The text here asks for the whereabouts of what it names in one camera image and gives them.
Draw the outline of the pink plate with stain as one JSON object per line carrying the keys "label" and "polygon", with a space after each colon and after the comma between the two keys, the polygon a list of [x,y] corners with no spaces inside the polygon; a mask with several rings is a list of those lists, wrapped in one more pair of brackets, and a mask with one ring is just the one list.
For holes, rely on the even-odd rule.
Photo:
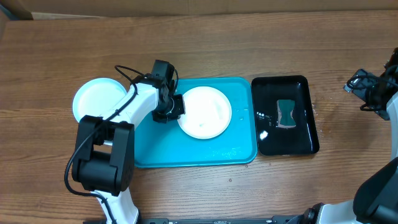
{"label": "pink plate with stain", "polygon": [[183,94],[185,113],[178,125],[196,139],[211,139],[222,134],[232,118],[232,107],[224,93],[210,86],[198,86]]}

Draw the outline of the light blue plate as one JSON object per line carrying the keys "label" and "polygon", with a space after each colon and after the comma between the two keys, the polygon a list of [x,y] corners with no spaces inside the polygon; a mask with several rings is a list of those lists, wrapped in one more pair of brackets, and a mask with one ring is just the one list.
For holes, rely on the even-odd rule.
{"label": "light blue plate", "polygon": [[79,123],[85,115],[99,116],[107,112],[127,94],[126,89],[110,78],[96,78],[85,83],[75,94],[72,111]]}

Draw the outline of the green and yellow sponge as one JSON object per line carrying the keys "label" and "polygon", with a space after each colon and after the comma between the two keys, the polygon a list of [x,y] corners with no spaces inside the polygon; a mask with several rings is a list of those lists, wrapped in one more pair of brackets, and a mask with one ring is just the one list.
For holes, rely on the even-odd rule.
{"label": "green and yellow sponge", "polygon": [[278,100],[277,101],[277,127],[290,129],[296,127],[293,119],[293,111],[295,101],[293,100]]}

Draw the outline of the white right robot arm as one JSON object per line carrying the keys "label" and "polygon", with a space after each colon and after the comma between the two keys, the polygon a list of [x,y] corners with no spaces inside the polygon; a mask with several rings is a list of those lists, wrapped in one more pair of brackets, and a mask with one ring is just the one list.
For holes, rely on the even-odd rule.
{"label": "white right robot arm", "polygon": [[344,86],[363,99],[362,111],[387,113],[391,122],[391,161],[357,190],[353,200],[318,203],[290,223],[390,223],[397,224],[397,65],[386,65],[377,77],[358,70]]}

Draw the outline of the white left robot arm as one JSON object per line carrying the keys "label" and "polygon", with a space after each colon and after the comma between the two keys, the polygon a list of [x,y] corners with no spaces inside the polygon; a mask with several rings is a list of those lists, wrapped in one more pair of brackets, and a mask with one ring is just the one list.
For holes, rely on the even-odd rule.
{"label": "white left robot arm", "polygon": [[75,195],[97,198],[106,223],[137,223],[139,219],[129,190],[135,130],[148,114],[158,123],[183,114],[174,75],[141,74],[104,116],[86,115],[79,121],[75,151],[65,168],[65,186]]}

